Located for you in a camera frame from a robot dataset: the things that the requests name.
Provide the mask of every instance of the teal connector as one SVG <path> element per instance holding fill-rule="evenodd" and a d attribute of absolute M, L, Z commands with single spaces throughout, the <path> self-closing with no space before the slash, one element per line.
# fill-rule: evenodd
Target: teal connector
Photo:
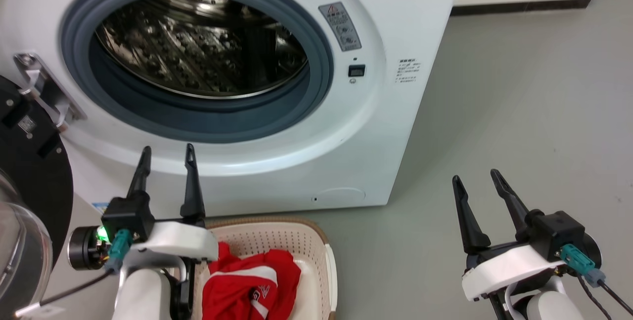
<path fill-rule="evenodd" d="M 580 275 L 587 275 L 595 268 L 595 262 L 574 245 L 565 245 L 560 249 L 560 258 Z"/>
<path fill-rule="evenodd" d="M 112 241 L 112 246 L 108 251 L 108 261 L 104 265 L 106 271 L 112 270 L 113 274 L 118 274 L 123 265 L 123 258 L 130 250 L 133 238 L 132 234 L 127 229 L 121 229 L 117 232 L 115 240 Z"/>

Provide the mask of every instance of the green light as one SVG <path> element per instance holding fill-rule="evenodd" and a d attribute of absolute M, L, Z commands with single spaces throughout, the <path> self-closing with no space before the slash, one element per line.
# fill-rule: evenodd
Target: green light
<path fill-rule="evenodd" d="M 104 228 L 103 226 L 99 226 L 99 228 L 97 228 L 97 238 L 101 239 L 101 241 L 110 242 L 110 240 L 108 239 L 106 228 Z"/>

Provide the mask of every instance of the gray floor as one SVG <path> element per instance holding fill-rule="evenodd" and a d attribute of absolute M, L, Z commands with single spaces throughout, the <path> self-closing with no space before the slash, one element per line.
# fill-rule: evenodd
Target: gray floor
<path fill-rule="evenodd" d="M 511 241 L 490 168 L 500 169 L 529 207 L 565 210 L 581 221 L 602 248 L 608 283 L 633 303 L 631 116 L 631 0 L 451 18 L 389 204 L 301 214 L 332 241 L 337 318 L 492 319 L 487 302 L 468 303 L 461 291 L 465 255 L 450 183 L 461 176 L 493 243 Z M 75 212 L 90 214 L 86 208 Z M 65 288 L 62 279 L 91 277 L 60 262 L 49 293 Z M 108 318 L 114 285 L 66 300 L 68 313 L 59 318 Z M 576 280 L 566 286 L 586 319 L 601 317 Z M 95 295 L 103 303 L 88 306 Z M 595 296 L 613 318 L 627 318 L 603 291 Z"/>

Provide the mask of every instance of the baseboard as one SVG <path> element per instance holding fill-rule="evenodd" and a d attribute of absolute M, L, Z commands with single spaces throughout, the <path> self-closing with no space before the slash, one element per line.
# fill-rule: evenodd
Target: baseboard
<path fill-rule="evenodd" d="M 591 0 L 455 0 L 451 16 L 586 8 Z"/>

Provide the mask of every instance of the door hinge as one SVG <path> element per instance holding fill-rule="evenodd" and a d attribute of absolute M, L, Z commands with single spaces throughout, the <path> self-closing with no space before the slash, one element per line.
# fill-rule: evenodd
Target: door hinge
<path fill-rule="evenodd" d="M 65 131 L 73 120 L 86 118 L 86 114 L 52 76 L 38 55 L 19 53 L 13 56 L 13 61 L 25 79 L 17 82 L 21 88 L 20 94 L 38 102 L 60 132 Z"/>

